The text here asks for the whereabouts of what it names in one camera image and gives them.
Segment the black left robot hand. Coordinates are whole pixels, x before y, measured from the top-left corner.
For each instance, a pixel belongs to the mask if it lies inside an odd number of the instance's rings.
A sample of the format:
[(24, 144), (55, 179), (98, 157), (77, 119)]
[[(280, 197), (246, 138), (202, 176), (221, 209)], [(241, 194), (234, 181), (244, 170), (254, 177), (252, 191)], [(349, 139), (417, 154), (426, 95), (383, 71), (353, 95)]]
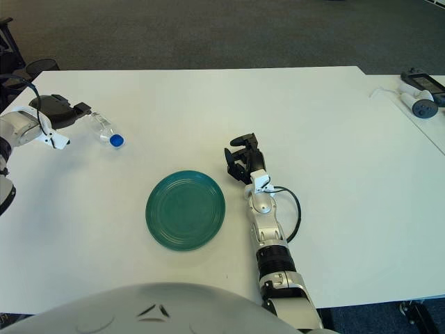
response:
[(61, 95), (41, 95), (40, 101), (40, 112), (48, 117), (53, 129), (69, 127), (78, 119), (91, 114), (91, 107), (84, 102), (72, 106)]

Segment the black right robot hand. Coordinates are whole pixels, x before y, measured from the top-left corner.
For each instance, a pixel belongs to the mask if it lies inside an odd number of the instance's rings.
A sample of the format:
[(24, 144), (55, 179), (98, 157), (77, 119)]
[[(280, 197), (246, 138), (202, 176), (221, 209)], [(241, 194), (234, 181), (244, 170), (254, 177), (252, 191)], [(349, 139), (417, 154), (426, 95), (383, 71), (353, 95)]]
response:
[(258, 148), (255, 134), (239, 136), (231, 140), (229, 144), (241, 149), (235, 152), (231, 152), (228, 148), (224, 149), (228, 174), (237, 181), (251, 184), (251, 173), (266, 169), (264, 156)]

